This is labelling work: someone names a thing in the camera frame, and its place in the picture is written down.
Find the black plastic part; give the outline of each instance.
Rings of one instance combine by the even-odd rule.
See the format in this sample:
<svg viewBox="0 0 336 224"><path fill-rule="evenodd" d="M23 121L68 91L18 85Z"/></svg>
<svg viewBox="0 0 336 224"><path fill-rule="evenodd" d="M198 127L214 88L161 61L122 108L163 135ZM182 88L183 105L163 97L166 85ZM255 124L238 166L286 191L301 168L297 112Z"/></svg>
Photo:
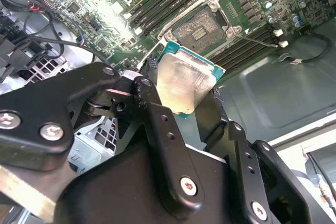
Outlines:
<svg viewBox="0 0 336 224"><path fill-rule="evenodd" d="M281 223L333 223L271 146L256 141L252 149L260 160L271 210Z"/></svg>
<svg viewBox="0 0 336 224"><path fill-rule="evenodd" d="M133 92L148 138L162 203L175 217L188 218L201 209L204 192L173 113L161 105L159 94L150 80L136 77ZM183 177L196 184L195 196L183 191L180 185Z"/></svg>
<svg viewBox="0 0 336 224"><path fill-rule="evenodd" d="M0 163L34 170L63 165L74 139L69 105L74 102L76 108L71 109L81 110L88 96L113 88L119 81L118 72L108 75L104 67L93 63L0 96L0 112L13 112L21 118L17 128L0 129ZM48 123L63 129L60 140L41 137L39 131Z"/></svg>
<svg viewBox="0 0 336 224"><path fill-rule="evenodd" d="M206 191L202 208L188 219L177 220L160 204L152 152L142 139L142 144L75 179L56 204L54 224L233 223L227 165L191 149L186 151Z"/></svg>

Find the cable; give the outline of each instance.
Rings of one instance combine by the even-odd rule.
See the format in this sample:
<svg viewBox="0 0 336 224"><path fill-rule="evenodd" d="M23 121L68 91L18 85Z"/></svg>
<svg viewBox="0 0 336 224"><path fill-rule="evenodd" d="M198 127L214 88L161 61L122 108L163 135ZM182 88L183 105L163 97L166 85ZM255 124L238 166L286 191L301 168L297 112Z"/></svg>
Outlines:
<svg viewBox="0 0 336 224"><path fill-rule="evenodd" d="M316 164L314 163L314 161L311 158L309 158L309 160L311 162L311 165L313 166L315 174L318 175Z"/></svg>
<svg viewBox="0 0 336 224"><path fill-rule="evenodd" d="M335 191L334 186L332 185L332 182L331 182L329 176L325 173L324 169L322 168L320 163L316 160L316 158L314 157L314 155L311 152L307 153L307 155L312 160L312 162L314 162L316 164L316 167L320 170L322 176L324 177L328 186L330 187L330 191L331 191L331 194L332 194L334 200L336 200L336 191Z"/></svg>
<svg viewBox="0 0 336 224"><path fill-rule="evenodd" d="M275 44L268 44L268 43L264 43L260 40L256 40L256 39L251 39L251 38L248 38L248 37L243 37L243 36L240 36L240 35L237 35L237 37L241 38L241 39L245 39L245 40L249 40L249 41L252 41L252 42L255 42L255 43L258 43L258 44L261 44L265 47L275 47L277 48L278 45L275 45Z"/></svg>
<svg viewBox="0 0 336 224"><path fill-rule="evenodd" d="M95 56L97 56L102 62L104 62L105 64L111 65L111 63L108 62L107 59L105 59L104 56L102 56L101 54L99 54L97 51L86 47L86 46L80 46L79 44L75 43L75 42L70 42L70 41L64 41L64 40L55 40L55 39L47 39L47 38L42 38L42 37L36 37L36 36L31 36L30 39L35 40L35 41L41 41L41 42L46 42L46 43L54 43L54 44L63 44L63 45L68 45L68 46L73 46L73 47L79 47L82 48L88 52L93 53Z"/></svg>

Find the bolt head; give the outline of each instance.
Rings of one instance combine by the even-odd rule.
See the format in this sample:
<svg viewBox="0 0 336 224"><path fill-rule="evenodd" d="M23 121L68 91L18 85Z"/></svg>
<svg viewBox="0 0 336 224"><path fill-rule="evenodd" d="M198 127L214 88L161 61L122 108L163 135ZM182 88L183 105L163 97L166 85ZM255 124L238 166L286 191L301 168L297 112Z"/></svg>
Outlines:
<svg viewBox="0 0 336 224"><path fill-rule="evenodd" d="M152 85L151 82L150 82L150 80L147 80L147 79L142 79L141 82L143 84L145 84L146 86L148 86L148 87L150 87Z"/></svg>
<svg viewBox="0 0 336 224"><path fill-rule="evenodd" d="M12 130L21 124L21 118L14 113L0 113L0 129Z"/></svg>
<svg viewBox="0 0 336 224"><path fill-rule="evenodd" d="M60 140L63 135L63 129L56 124L46 124L40 129L40 135L49 141Z"/></svg>
<svg viewBox="0 0 336 224"><path fill-rule="evenodd" d="M242 127L238 123L234 123L234 126L237 130L241 131Z"/></svg>
<svg viewBox="0 0 336 224"><path fill-rule="evenodd" d="M267 144L262 143L261 145L263 146L263 148L264 148L265 150L267 150L267 151L269 152L270 148L269 148L269 146L268 146Z"/></svg>
<svg viewBox="0 0 336 224"><path fill-rule="evenodd" d="M109 68L109 67L104 67L103 68L103 72L108 74L109 76L114 76L114 71L112 68Z"/></svg>
<svg viewBox="0 0 336 224"><path fill-rule="evenodd" d="M262 221L267 220L267 213L266 210L262 207L261 204L258 202L253 201L251 203L251 207L255 215Z"/></svg>
<svg viewBox="0 0 336 224"><path fill-rule="evenodd" d="M180 180L180 185L183 189L183 191L185 192L185 194L189 195L189 196L195 196L197 193L197 187L196 184L187 177L183 177Z"/></svg>

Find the black cable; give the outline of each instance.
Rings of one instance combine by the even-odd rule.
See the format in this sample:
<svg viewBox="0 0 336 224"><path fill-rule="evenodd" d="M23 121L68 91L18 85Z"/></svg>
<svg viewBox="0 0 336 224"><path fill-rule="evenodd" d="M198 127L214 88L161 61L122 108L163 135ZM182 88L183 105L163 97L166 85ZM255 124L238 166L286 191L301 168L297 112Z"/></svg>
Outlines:
<svg viewBox="0 0 336 224"><path fill-rule="evenodd" d="M322 53L320 53L317 56L315 56L313 58L310 58L310 59L302 59L301 63L310 63L310 62L315 62L315 61L319 60L320 58L325 56L329 52L330 48L332 47L332 41L325 35L308 32L308 33L304 34L304 36L311 36L311 37L323 40L326 43L326 47L324 48ZM295 58L293 56L286 57L285 59L289 60L291 62L297 60L297 58Z"/></svg>
<svg viewBox="0 0 336 224"><path fill-rule="evenodd" d="M320 53L319 55L317 55L317 56L315 56L313 58L302 60L302 63L314 62L314 61L322 58L323 56L325 56L329 52L330 48L332 47L331 40L327 36L325 36L325 35L316 34L316 33L310 33L309 36L317 38L317 39L320 39L320 40L323 40L326 43L326 47L324 48L324 50L322 51L322 53Z"/></svg>
<svg viewBox="0 0 336 224"><path fill-rule="evenodd" d="M313 169L314 169L315 174L317 175L317 174L318 174L318 171L317 171L316 164L314 163L314 161L313 161L311 158L309 158L309 160L310 160L310 162L311 162L311 165L313 166Z"/></svg>
<svg viewBox="0 0 336 224"><path fill-rule="evenodd" d="M75 42L70 42L70 41L59 41L59 40L55 40L55 39L47 39L47 38L42 38L42 37L36 37L36 36L31 36L30 39L34 40L34 41L40 41L40 42L46 42L46 43L54 43L54 44L63 44L63 45L68 45L68 46L72 46L72 47L79 47L82 48L88 52L93 53L95 56L97 56L102 62L104 62L105 64L111 65L111 63L108 62L107 59L105 59L104 56L102 56L100 53L98 53L97 51L86 47L86 46L81 46Z"/></svg>
<svg viewBox="0 0 336 224"><path fill-rule="evenodd" d="M307 155L311 159L311 161L316 164L316 167L320 170L322 176L326 180L325 182L327 182L328 186L330 187L330 191L331 191L331 194L332 194L334 200L336 200L336 191L335 191L334 186L332 185L332 182L331 182L329 176L325 173L324 169L322 168L320 163L316 160L316 158L314 157L314 155L311 152L307 153Z"/></svg>

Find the robotic arm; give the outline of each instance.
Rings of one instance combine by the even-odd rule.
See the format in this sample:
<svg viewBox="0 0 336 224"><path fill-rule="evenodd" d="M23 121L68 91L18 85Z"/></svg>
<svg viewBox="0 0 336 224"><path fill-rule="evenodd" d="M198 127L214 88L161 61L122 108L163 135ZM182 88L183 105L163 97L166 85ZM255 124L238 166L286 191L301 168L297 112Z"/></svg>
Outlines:
<svg viewBox="0 0 336 224"><path fill-rule="evenodd" d="M0 191L53 223L333 223L266 142L250 144L212 90L186 147L154 83L93 63L0 96ZM118 119L119 155L78 176L74 131Z"/></svg>

